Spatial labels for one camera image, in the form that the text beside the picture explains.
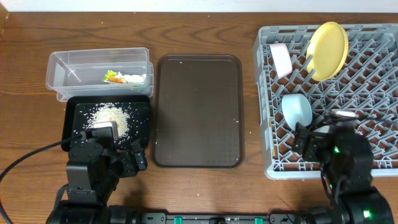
rice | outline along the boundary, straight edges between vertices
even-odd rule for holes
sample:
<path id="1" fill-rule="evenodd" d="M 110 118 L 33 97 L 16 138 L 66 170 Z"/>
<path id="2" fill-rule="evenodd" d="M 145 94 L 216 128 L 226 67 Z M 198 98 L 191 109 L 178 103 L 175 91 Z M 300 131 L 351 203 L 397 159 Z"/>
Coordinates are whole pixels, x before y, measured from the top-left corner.
<path id="1" fill-rule="evenodd" d="M 115 121 L 118 124 L 119 138 L 126 137 L 129 132 L 127 123 L 129 117 L 130 115 L 124 112 L 122 108 L 116 108 L 112 103 L 105 103 L 96 112 L 92 113 L 92 117 L 87 120 L 87 128 L 92 128 L 96 123 Z"/>

white cup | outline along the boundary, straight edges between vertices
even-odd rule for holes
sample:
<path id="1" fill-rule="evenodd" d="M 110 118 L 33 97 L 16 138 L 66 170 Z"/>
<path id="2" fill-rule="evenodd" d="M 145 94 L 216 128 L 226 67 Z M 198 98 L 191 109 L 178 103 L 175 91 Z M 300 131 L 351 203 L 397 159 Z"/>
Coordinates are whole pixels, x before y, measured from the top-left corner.
<path id="1" fill-rule="evenodd" d="M 272 58 L 274 59 L 276 73 L 278 78 L 283 78 L 293 70 L 289 50 L 286 44 L 270 44 Z"/>
<path id="2" fill-rule="evenodd" d="M 296 124 L 308 126 L 312 122 L 311 105 L 302 94 L 285 95 L 282 98 L 282 112 L 287 125 L 291 130 L 296 130 Z"/>

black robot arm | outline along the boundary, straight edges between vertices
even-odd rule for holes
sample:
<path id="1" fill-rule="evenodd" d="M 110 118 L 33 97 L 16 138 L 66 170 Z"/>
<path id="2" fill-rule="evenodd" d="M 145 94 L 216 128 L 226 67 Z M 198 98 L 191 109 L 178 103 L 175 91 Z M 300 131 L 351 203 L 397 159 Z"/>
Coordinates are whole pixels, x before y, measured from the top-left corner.
<path id="1" fill-rule="evenodd" d="M 394 223 L 387 200 L 371 186 L 373 153 L 351 123 L 331 125 L 327 133 L 297 124 L 293 151 L 319 162 L 331 207 L 311 208 L 296 223 Z"/>
<path id="2" fill-rule="evenodd" d="M 87 129 L 81 133 L 81 141 L 72 143 L 65 187 L 68 200 L 55 202 L 47 223 L 139 223 L 138 214 L 106 204 L 120 177 L 134 177 L 147 168 L 140 139 L 129 149 L 116 150 L 115 132 L 112 126 Z"/>

dish rack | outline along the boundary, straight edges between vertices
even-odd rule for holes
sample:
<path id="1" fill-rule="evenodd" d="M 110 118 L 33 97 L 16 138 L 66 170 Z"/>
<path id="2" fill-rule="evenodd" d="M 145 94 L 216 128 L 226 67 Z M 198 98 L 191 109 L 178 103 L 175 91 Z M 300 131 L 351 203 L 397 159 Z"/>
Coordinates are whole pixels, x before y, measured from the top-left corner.
<path id="1" fill-rule="evenodd" d="M 310 39 L 319 25 L 270 26 L 259 30 L 252 48 L 254 74 L 259 92 L 260 135 L 264 173 L 270 179 L 316 179 L 320 167 L 292 152 L 294 133 L 282 114 L 286 94 L 305 95 L 313 110 L 312 129 L 322 126 L 331 109 L 355 111 L 398 122 L 398 24 L 351 24 L 345 29 L 349 49 L 340 72 L 323 82 L 307 71 Z M 293 72 L 278 79 L 269 44 L 285 43 Z M 357 121 L 356 132 L 373 148 L 374 177 L 398 176 L 398 130 L 375 121 Z"/>

wooden table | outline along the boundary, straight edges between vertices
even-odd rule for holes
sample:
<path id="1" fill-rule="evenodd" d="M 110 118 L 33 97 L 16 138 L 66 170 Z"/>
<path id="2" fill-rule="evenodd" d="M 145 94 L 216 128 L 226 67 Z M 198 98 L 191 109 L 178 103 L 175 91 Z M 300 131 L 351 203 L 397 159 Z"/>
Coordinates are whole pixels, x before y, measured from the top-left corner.
<path id="1" fill-rule="evenodd" d="M 121 179 L 108 205 L 140 212 L 267 213 L 327 205 L 320 180 L 279 180 L 262 168 L 259 103 L 251 48 L 262 26 L 398 22 L 397 14 L 283 13 L 16 13 L 0 42 L 0 170 L 24 154 L 59 141 L 66 103 L 46 89 L 54 51 L 147 47 L 156 64 L 166 54 L 231 54 L 243 66 L 245 159 L 237 169 L 161 169 L 149 162 Z M 68 155 L 60 147 L 13 169 L 0 196 L 16 223 L 44 223 L 57 190 L 67 183 Z M 398 221 L 398 179 L 374 180 Z"/>

